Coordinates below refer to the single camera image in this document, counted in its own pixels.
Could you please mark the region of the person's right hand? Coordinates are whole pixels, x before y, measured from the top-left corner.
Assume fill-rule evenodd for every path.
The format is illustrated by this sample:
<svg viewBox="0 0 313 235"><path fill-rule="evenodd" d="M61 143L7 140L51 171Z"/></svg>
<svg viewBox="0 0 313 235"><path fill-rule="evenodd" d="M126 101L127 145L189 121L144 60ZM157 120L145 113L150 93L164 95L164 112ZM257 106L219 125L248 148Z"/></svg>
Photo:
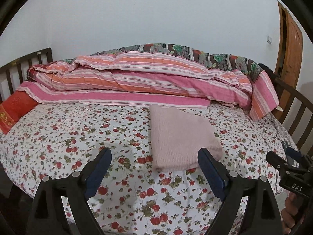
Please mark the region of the person's right hand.
<svg viewBox="0 0 313 235"><path fill-rule="evenodd" d="M305 214L303 214L299 221L295 220L295 217L299 214L299 210L303 205L303 201L297 198L296 194L289 192L284 203L285 207L281 210L282 232L283 234L290 234L292 228L298 222L303 223L303 219L305 218Z"/></svg>

